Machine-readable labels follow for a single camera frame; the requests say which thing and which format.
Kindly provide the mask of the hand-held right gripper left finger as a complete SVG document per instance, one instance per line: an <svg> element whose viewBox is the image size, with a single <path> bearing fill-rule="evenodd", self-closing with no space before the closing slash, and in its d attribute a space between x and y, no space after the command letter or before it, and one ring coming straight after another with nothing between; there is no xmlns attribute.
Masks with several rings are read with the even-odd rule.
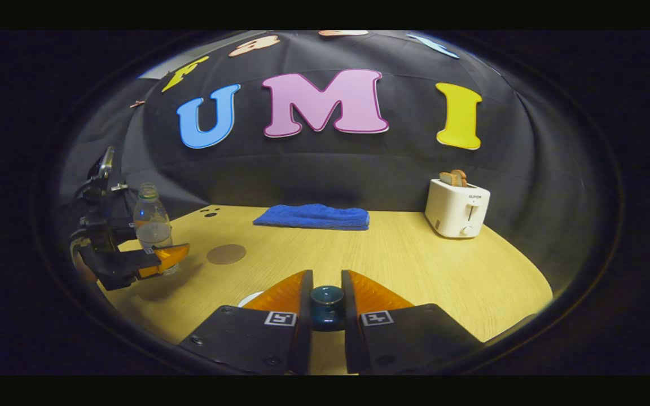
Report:
<svg viewBox="0 0 650 406"><path fill-rule="evenodd" d="M312 270L266 289L246 306L219 306L178 347L224 372L307 374L313 331Z"/></svg>

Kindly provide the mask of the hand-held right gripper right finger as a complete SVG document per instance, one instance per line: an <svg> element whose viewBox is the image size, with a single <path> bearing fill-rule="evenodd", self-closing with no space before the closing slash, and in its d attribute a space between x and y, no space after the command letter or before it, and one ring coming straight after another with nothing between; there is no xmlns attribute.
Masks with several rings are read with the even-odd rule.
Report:
<svg viewBox="0 0 650 406"><path fill-rule="evenodd" d="M353 270L341 288L348 373L438 374L485 347L435 303L416 306Z"/></svg>

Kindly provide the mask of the dark teal teacup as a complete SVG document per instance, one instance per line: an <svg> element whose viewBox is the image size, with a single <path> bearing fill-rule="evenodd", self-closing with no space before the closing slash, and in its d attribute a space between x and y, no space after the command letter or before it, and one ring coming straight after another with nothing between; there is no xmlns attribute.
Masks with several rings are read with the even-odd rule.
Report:
<svg viewBox="0 0 650 406"><path fill-rule="evenodd" d="M345 320L337 314L315 314L311 322L315 332L338 332L345 329Z"/></svg>

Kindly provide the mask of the dark teal teacup lid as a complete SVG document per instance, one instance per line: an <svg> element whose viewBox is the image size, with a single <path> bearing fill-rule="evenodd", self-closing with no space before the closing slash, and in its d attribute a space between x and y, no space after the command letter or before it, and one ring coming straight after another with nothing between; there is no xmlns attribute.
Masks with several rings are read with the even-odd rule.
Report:
<svg viewBox="0 0 650 406"><path fill-rule="evenodd" d="M340 318L345 303L345 293L340 287L323 285L310 291L310 308L316 319Z"/></svg>

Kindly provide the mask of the clear plastic water bottle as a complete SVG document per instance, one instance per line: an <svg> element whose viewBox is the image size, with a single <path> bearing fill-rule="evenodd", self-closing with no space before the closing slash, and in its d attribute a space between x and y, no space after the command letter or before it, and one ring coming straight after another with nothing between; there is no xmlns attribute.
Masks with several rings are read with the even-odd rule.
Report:
<svg viewBox="0 0 650 406"><path fill-rule="evenodd" d="M139 186L133 223L137 240L147 254L152 254L155 248L174 245L170 219L154 183Z"/></svg>

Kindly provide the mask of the round coaster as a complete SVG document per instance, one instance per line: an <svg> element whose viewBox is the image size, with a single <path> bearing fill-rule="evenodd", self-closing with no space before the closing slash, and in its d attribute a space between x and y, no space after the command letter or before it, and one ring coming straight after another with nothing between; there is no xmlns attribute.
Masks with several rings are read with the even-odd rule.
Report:
<svg viewBox="0 0 650 406"><path fill-rule="evenodd" d="M239 244L226 244L210 249L206 258L208 262L217 265L235 264L246 255L246 248Z"/></svg>

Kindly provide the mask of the blue folded towel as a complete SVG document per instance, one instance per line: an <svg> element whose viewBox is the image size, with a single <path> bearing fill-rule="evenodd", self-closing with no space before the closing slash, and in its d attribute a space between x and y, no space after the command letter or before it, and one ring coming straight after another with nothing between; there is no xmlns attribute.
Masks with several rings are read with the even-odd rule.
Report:
<svg viewBox="0 0 650 406"><path fill-rule="evenodd" d="M361 208L338 209L320 204L271 206L253 221L256 226L342 231L364 231L370 223L369 212Z"/></svg>

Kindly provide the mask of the white toaster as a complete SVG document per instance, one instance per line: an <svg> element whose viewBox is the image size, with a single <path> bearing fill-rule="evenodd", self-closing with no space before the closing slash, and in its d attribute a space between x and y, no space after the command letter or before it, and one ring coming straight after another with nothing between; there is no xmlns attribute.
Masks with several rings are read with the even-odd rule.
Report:
<svg viewBox="0 0 650 406"><path fill-rule="evenodd" d="M470 239L481 232L490 198L490 191L471 183L466 187L452 187L433 178L424 214L441 236Z"/></svg>

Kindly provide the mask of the black backdrop cloth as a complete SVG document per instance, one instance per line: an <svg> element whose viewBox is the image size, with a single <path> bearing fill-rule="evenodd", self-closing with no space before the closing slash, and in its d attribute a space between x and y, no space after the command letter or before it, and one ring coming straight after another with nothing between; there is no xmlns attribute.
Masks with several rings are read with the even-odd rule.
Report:
<svg viewBox="0 0 650 406"><path fill-rule="evenodd" d="M109 146L115 182L155 183L174 218L206 204L424 211L431 178L463 169L491 192L485 224L554 288L590 262L611 170L593 126L544 80L418 34L273 36L106 96L71 133L58 203Z"/></svg>

